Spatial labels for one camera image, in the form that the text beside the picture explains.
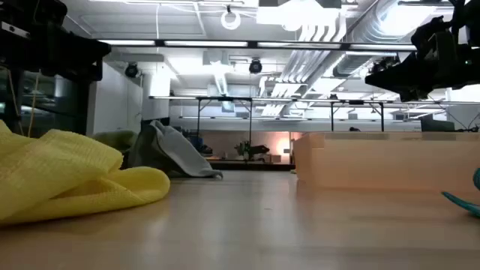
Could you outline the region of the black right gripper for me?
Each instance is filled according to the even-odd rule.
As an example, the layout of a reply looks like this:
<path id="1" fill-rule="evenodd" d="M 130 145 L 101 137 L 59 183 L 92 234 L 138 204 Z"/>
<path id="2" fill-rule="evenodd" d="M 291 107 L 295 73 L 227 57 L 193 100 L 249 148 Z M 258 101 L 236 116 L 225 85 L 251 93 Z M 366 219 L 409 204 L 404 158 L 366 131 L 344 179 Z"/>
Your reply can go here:
<path id="1" fill-rule="evenodd" d="M 428 91 L 416 88 L 414 73 L 410 70 L 412 64 L 415 64 L 422 87 L 459 88 L 461 61 L 458 42 L 449 31 L 451 24 L 444 21 L 443 16 L 437 16 L 419 26 L 410 38 L 417 51 L 408 53 L 404 59 L 397 53 L 376 60 L 364 82 L 381 89 L 402 90 L 399 93 L 402 102 L 425 100 Z"/>

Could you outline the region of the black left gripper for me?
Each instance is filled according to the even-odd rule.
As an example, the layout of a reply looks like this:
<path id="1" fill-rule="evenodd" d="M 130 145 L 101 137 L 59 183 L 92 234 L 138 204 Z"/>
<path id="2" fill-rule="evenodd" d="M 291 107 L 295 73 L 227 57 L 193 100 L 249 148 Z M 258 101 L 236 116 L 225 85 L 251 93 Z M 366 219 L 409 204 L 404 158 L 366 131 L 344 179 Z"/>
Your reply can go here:
<path id="1" fill-rule="evenodd" d="M 16 33 L 14 37 L 15 68 L 42 70 L 49 75 L 69 74 L 77 81 L 101 81 L 102 58 L 112 50 L 108 43 L 81 39 L 72 31 L 47 32 L 39 36 Z"/>

